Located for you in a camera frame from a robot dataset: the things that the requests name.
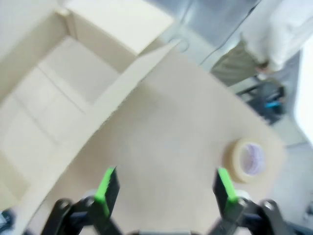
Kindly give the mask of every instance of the person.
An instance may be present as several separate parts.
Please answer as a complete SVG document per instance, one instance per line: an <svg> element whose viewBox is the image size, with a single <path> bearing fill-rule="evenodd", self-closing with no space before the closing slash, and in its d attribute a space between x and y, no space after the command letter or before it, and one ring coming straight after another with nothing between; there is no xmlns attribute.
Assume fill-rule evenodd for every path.
<svg viewBox="0 0 313 235"><path fill-rule="evenodd" d="M313 0L261 0L242 25L240 42L211 73L231 86L281 70L313 34Z"/></svg>

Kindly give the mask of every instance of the screw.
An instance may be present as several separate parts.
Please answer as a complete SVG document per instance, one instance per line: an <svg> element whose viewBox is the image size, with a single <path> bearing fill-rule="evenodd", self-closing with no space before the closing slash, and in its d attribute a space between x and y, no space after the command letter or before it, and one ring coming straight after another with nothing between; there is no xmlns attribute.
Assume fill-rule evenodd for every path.
<svg viewBox="0 0 313 235"><path fill-rule="evenodd" d="M91 205L93 204L93 199L88 199L87 200L87 202L86 202L86 205L88 206L88 207L90 207Z"/></svg>
<svg viewBox="0 0 313 235"><path fill-rule="evenodd" d="M67 201L63 201L60 205L61 209L65 208L68 205Z"/></svg>
<svg viewBox="0 0 313 235"><path fill-rule="evenodd" d="M239 198L238 203L239 203L240 205L242 205L243 207L246 206L246 201L245 201L244 199L242 199L242 198Z"/></svg>
<svg viewBox="0 0 313 235"><path fill-rule="evenodd" d="M270 202L264 202L264 206L271 211L274 210L274 207Z"/></svg>

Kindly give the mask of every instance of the roll of tape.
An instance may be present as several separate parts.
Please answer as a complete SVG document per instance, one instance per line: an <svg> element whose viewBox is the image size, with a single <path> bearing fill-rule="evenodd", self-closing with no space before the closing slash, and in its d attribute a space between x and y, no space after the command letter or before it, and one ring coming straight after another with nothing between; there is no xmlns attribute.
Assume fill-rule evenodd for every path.
<svg viewBox="0 0 313 235"><path fill-rule="evenodd" d="M265 169L262 146L252 139L235 141L226 152L224 166L234 181L251 182Z"/></svg>

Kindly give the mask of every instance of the gray floor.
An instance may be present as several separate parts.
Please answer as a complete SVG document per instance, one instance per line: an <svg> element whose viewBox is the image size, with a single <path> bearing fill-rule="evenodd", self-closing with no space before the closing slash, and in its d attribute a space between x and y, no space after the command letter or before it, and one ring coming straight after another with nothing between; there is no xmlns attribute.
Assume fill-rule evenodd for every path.
<svg viewBox="0 0 313 235"><path fill-rule="evenodd" d="M178 49L193 62L202 65L206 71L212 68L221 55L238 43L240 28L225 45L217 49L258 2L257 0L147 1L169 12L178 21L163 35L163 40L170 41L173 35L180 37L182 43ZM313 218L307 222L303 220L304 210L313 200L313 151L308 144L299 144L305 139L293 122L298 60L299 54L288 62L287 69L277 75L287 88L289 115L273 128L289 146L286 148L287 161L269 197L277 201L286 220L313 229ZM249 79L244 82L245 84L232 87L232 90L235 92L236 89L242 90L242 87L252 85Z"/></svg>

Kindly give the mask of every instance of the white shirt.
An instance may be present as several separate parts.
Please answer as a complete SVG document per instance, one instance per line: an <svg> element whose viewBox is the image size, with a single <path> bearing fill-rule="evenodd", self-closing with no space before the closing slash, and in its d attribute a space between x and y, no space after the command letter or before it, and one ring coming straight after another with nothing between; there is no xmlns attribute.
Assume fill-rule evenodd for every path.
<svg viewBox="0 0 313 235"><path fill-rule="evenodd" d="M279 71L313 34L313 0L261 0L242 26L246 50Z"/></svg>

